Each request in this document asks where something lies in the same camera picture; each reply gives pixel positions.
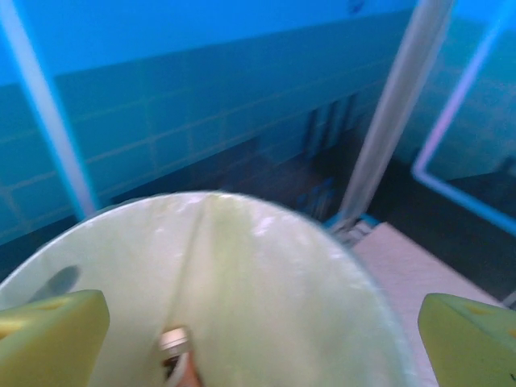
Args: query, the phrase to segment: tiled wall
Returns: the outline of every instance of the tiled wall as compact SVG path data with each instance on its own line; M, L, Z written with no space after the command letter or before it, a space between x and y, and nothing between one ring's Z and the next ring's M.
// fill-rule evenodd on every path
M455 18L397 147L410 163L478 45L485 24ZM429 170L445 180L490 173L516 156L516 32L506 31L481 70Z
M174 52L56 77L103 204L262 135L282 162L313 108L359 92L373 112L409 11ZM71 214L17 85L0 88L0 242Z

